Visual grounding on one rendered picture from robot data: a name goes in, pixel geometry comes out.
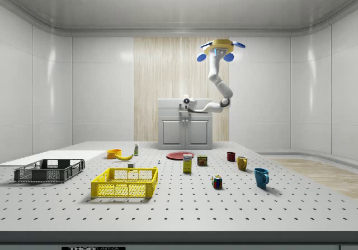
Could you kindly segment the blue mug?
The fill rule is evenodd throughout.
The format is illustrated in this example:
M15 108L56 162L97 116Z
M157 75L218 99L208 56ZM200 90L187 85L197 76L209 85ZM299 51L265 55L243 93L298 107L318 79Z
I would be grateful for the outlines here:
M269 183L269 171L264 168L255 168L254 169L256 185L259 188L266 188L266 185Z

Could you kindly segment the drone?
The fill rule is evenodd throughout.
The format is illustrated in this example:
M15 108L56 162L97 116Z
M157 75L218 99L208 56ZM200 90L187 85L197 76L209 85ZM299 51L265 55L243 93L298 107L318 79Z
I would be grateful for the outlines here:
M203 52L197 56L197 61L201 62L205 60L207 56L209 56L210 50L214 49L215 56L219 54L225 54L223 59L226 62L231 62L234 59L234 55L232 54L232 51L234 49L234 46L237 46L239 48L245 48L246 46L236 42L236 41L230 41L228 39L215 39L212 40L202 46L200 46L203 49Z

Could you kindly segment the white and yellow box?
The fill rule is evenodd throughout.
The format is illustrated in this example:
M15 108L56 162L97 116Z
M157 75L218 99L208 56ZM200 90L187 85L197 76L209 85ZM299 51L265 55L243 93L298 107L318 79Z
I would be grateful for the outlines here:
M191 173L192 167L192 154L184 154L183 155L183 173Z

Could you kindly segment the white cabinet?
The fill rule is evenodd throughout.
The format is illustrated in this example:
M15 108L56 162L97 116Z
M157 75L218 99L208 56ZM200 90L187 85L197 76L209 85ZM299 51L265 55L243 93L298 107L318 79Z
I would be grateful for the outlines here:
M189 101L182 98L159 98L159 108L187 110ZM211 116L158 116L159 149L211 149Z

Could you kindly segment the dark grey basket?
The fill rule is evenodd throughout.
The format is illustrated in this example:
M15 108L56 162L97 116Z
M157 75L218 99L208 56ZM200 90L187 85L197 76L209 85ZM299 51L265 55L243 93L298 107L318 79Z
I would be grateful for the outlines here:
M18 183L62 183L84 169L84 159L41 159L16 168L14 180Z

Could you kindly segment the yellow basket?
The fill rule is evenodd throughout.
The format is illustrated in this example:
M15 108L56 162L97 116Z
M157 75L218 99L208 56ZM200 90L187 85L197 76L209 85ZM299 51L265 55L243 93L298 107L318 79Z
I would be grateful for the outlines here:
M158 169L108 168L91 181L92 197L152 197Z

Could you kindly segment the white drawer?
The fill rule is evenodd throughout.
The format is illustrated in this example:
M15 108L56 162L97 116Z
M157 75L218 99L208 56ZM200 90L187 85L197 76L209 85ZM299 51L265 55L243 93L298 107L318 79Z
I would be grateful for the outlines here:
M192 113L187 110L175 108L159 108L158 116L211 116L211 113Z

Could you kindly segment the red plate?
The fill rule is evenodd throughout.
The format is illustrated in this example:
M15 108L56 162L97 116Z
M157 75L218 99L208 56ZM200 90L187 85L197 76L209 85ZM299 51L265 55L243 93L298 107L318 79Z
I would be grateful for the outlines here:
M182 161L184 155L190 155L192 158L194 157L194 153L191 152L170 152L166 155L166 158L174 161Z

